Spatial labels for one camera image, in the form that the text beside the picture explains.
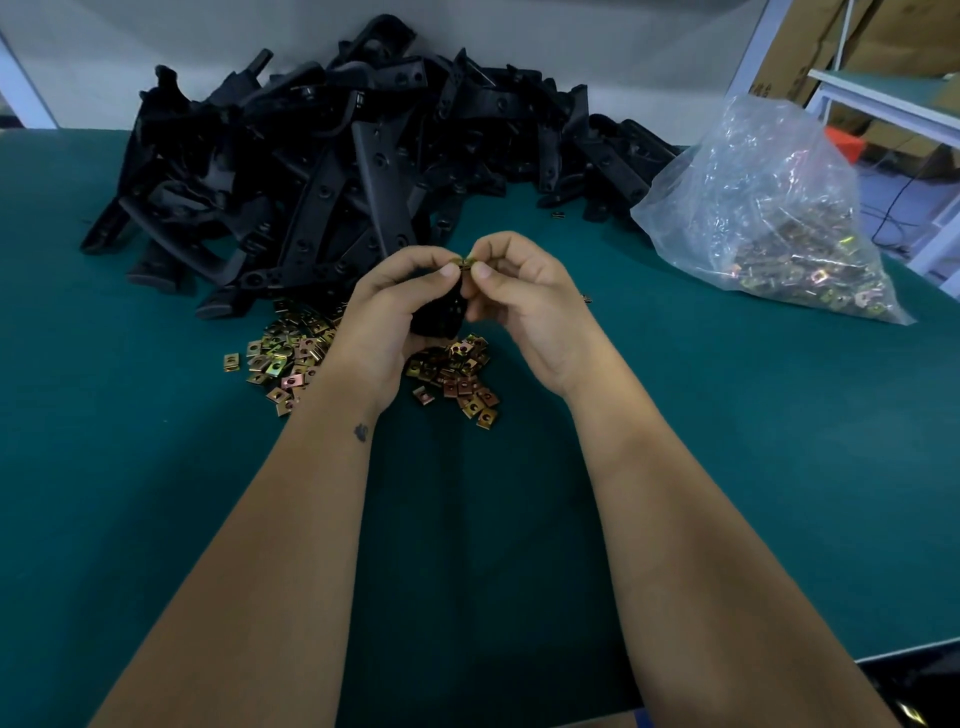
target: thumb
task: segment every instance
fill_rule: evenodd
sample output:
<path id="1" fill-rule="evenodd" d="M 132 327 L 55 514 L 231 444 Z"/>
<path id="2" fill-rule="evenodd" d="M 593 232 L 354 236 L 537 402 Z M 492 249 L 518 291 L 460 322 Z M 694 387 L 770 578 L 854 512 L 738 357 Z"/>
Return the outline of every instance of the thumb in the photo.
<path id="1" fill-rule="evenodd" d="M 520 305 L 530 295 L 533 283 L 504 276 L 480 261 L 470 268 L 470 277 L 487 298 L 503 305 Z"/>
<path id="2" fill-rule="evenodd" d="M 458 282 L 460 282 L 460 266 L 456 263 L 447 263 L 439 271 L 406 280 L 387 290 L 390 291 L 394 303 L 404 313 L 413 313 L 425 303 L 430 303 L 448 293 Z"/>

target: wrist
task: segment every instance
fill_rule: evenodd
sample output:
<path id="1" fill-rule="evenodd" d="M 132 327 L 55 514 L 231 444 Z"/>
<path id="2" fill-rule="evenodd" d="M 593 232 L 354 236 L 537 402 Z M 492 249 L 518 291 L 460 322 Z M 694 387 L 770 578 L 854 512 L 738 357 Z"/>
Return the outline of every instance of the wrist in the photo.
<path id="1" fill-rule="evenodd" d="M 370 429 L 380 416 L 376 392 L 362 377 L 336 361 L 325 361 L 303 398 L 304 409 L 336 412 L 338 416 L 360 418 Z"/>

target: white wall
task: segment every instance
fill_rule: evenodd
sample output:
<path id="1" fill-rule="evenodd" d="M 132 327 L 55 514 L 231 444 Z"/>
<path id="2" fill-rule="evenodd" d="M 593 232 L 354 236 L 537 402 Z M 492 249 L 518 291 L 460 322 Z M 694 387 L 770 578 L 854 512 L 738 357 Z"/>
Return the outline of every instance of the white wall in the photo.
<path id="1" fill-rule="evenodd" d="M 716 115 L 765 0 L 0 0 L 0 33 L 57 122 L 128 129 L 158 63 L 204 97 L 262 47 L 268 73 L 332 58 L 374 15 L 485 65 L 589 84 L 593 111 L 690 144 Z"/>

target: pile of black plastic parts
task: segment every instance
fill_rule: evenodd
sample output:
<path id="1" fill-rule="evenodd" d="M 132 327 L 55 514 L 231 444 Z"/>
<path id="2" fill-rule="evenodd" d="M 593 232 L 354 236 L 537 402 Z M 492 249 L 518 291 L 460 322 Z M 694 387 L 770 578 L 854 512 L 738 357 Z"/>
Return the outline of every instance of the pile of black plastic parts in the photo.
<path id="1" fill-rule="evenodd" d="M 407 56 L 415 36 L 380 15 L 327 65 L 261 86 L 264 50 L 199 102 L 159 66 L 82 251 L 116 250 L 133 222 L 151 240 L 128 279 L 175 292 L 192 270 L 216 286 L 201 318 L 279 294 L 324 311 L 399 248 L 443 245 L 471 194 L 533 182 L 539 206 L 583 196 L 586 219 L 629 219 L 677 155 L 632 120 L 591 115 L 585 85 L 558 91 L 466 51 Z"/>

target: red object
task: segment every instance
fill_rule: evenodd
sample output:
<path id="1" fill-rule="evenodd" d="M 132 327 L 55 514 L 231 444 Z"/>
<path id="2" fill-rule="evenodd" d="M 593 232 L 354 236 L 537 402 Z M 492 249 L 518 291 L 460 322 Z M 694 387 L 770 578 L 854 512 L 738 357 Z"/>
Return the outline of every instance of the red object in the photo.
<path id="1" fill-rule="evenodd" d="M 840 150 L 850 164 L 854 164 L 860 159 L 863 150 L 867 148 L 867 142 L 859 136 L 841 132 L 833 127 L 824 127 L 824 132 L 827 133 L 827 138 L 833 142 L 834 146 Z"/>

